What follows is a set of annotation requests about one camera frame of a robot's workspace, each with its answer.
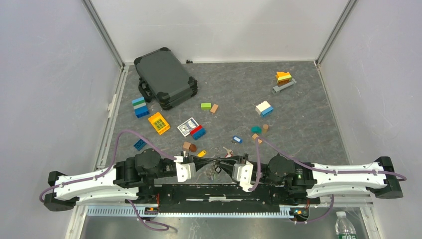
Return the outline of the metal keyring plate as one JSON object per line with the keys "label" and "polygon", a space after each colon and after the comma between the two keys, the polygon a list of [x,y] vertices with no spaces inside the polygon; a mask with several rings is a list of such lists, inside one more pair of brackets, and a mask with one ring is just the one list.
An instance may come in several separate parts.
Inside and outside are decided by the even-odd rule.
{"label": "metal keyring plate", "polygon": [[[213,155],[210,156],[210,158],[218,158],[219,153],[221,151],[221,147],[213,147]],[[208,179],[209,182],[214,182],[216,179],[217,172],[215,171],[215,162],[212,162],[211,164],[207,165],[207,168],[205,170],[205,177]]]}

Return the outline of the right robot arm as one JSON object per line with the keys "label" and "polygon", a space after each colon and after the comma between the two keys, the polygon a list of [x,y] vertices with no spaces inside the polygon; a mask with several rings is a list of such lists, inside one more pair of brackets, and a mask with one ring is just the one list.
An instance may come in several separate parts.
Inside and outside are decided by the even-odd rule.
{"label": "right robot arm", "polygon": [[253,183],[258,182],[258,188],[281,193],[293,203],[331,194],[372,193],[379,199],[403,197],[401,180],[387,156],[362,165],[296,163],[281,154],[267,164],[249,162],[239,156],[218,158],[216,164],[231,174],[245,192],[250,192]]}

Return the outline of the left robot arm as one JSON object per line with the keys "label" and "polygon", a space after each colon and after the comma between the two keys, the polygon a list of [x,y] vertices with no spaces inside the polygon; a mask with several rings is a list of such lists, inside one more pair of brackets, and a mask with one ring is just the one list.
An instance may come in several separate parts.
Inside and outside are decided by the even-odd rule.
{"label": "left robot arm", "polygon": [[147,149],[91,173],[70,176],[52,171],[48,175],[49,188],[40,194],[39,200],[53,212],[67,211],[77,203],[88,201],[156,203],[162,195],[155,186],[156,179],[177,176],[181,181],[215,162],[215,158],[183,155],[172,160],[163,158],[154,149]]}

